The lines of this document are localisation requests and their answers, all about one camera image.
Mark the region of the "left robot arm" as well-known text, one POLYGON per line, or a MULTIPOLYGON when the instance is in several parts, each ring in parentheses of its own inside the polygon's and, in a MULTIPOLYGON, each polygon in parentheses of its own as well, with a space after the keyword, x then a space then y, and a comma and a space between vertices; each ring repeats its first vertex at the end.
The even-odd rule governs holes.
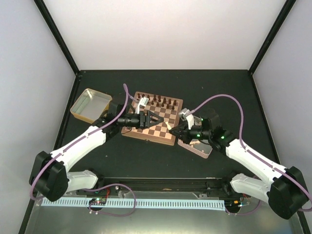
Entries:
POLYGON ((105 183, 93 170, 71 172, 71 168, 84 156, 103 145, 120 132, 122 127, 147 129, 164 121, 163 117, 147 110, 128 113, 126 105, 116 105, 103 111, 100 117, 76 139, 50 153, 37 154, 31 171, 30 197, 34 191, 50 201, 57 201, 65 193, 85 190, 98 195, 105 183))

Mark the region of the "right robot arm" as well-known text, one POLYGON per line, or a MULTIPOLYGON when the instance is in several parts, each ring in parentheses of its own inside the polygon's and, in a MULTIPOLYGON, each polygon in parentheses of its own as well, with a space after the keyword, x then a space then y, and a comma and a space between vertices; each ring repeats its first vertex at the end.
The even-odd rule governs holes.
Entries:
POLYGON ((232 132, 225 130, 215 111, 203 117, 199 125, 187 109, 180 112, 180 117, 183 123, 170 128, 170 134, 185 144, 193 139, 207 140, 213 150, 240 163, 256 176, 252 178, 240 173, 224 181, 221 185, 224 195, 250 195, 267 203, 283 219, 290 219, 311 201, 312 196, 299 169, 286 168, 259 154, 232 132))

